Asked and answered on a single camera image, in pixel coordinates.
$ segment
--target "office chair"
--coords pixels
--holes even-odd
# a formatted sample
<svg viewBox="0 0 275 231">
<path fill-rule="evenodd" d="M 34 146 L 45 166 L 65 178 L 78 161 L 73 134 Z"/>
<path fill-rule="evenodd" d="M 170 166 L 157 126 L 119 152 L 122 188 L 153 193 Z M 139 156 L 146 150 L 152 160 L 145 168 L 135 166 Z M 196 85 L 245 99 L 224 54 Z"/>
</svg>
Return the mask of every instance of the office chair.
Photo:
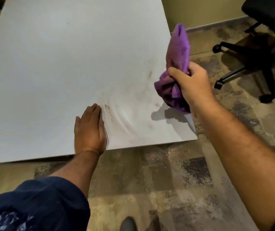
<svg viewBox="0 0 275 231">
<path fill-rule="evenodd" d="M 255 28 L 260 24 L 268 26 L 275 33 L 275 0 L 246 0 L 242 6 L 242 11 L 248 16 L 257 20 L 257 23 L 248 28 L 245 32 L 256 37 Z M 263 45 L 260 49 L 252 49 L 246 46 L 238 46 L 227 42 L 221 42 L 212 49 L 214 53 L 222 51 L 222 47 L 228 48 L 248 58 L 246 65 L 237 68 L 216 81 L 214 88 L 221 89 L 228 78 L 245 69 L 258 67 L 262 70 L 270 94 L 259 97 L 261 103 L 270 103 L 275 98 L 275 80 L 272 73 L 272 65 L 275 63 L 275 55 L 272 54 L 273 45 Z"/>
</svg>

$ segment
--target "person's right arm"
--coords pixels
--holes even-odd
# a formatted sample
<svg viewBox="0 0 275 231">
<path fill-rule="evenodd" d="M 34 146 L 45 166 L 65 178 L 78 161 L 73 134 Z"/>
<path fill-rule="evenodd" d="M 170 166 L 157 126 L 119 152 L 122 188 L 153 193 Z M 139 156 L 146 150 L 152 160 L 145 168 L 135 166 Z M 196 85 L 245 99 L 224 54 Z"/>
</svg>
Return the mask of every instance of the person's right arm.
<svg viewBox="0 0 275 231">
<path fill-rule="evenodd" d="M 206 70 L 191 62 L 191 77 L 168 73 L 201 122 L 248 212 L 261 230 L 275 223 L 275 152 L 215 99 Z"/>
</svg>

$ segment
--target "microfiber cloth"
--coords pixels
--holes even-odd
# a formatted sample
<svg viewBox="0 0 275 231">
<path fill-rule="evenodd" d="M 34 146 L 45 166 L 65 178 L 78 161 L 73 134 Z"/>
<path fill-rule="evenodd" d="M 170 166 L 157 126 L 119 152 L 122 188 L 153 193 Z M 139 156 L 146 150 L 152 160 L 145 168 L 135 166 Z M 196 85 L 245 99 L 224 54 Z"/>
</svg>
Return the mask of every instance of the microfiber cloth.
<svg viewBox="0 0 275 231">
<path fill-rule="evenodd" d="M 166 53 L 166 71 L 155 82 L 155 89 L 164 102 L 181 112 L 190 112 L 190 107 L 177 82 L 168 75 L 168 68 L 175 67 L 183 73 L 188 73 L 190 45 L 183 25 L 177 24 L 171 36 Z"/>
</svg>

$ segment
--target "forearm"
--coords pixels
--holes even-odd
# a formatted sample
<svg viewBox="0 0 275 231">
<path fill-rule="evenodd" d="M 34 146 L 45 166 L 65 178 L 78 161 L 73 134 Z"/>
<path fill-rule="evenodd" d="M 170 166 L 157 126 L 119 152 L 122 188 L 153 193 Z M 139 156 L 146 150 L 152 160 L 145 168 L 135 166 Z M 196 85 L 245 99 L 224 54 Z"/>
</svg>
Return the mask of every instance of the forearm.
<svg viewBox="0 0 275 231">
<path fill-rule="evenodd" d="M 217 101 L 195 111 L 252 218 L 269 229 L 275 222 L 275 152 Z"/>
<path fill-rule="evenodd" d="M 72 161 L 51 176 L 67 179 L 75 184 L 88 197 L 90 180 L 96 168 L 99 155 L 88 151 L 81 152 Z"/>
</svg>

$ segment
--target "shoe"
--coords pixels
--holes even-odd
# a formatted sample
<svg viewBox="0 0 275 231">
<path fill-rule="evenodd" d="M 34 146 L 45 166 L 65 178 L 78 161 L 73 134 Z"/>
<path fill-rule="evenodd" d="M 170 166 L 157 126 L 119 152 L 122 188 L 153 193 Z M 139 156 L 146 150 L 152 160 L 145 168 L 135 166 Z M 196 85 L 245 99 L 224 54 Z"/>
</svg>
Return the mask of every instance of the shoe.
<svg viewBox="0 0 275 231">
<path fill-rule="evenodd" d="M 119 231 L 137 231 L 137 226 L 132 217 L 126 217 L 120 225 Z"/>
</svg>

